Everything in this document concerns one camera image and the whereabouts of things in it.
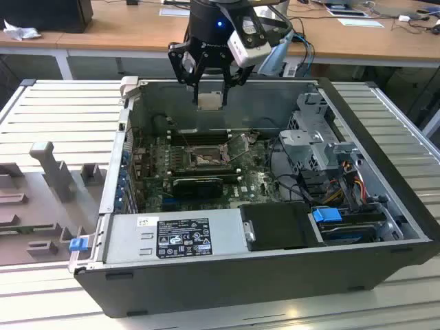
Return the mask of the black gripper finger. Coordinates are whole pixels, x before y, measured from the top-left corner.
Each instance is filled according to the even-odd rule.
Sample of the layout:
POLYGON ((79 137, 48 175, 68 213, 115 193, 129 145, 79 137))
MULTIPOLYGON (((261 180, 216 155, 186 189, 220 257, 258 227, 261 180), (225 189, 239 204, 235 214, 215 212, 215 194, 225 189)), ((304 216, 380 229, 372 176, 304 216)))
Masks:
POLYGON ((200 41, 172 42, 168 45, 168 58, 179 83, 193 88, 192 103, 198 104, 199 81, 206 68, 206 52, 200 41), (192 71, 184 67, 184 57, 188 53, 194 60, 192 71))
POLYGON ((222 105, 226 106, 228 102, 228 92, 231 88, 236 86, 243 86, 250 74, 253 72, 254 66, 238 68, 235 73, 231 73, 230 66, 226 66, 222 69, 223 85, 221 90, 222 105))

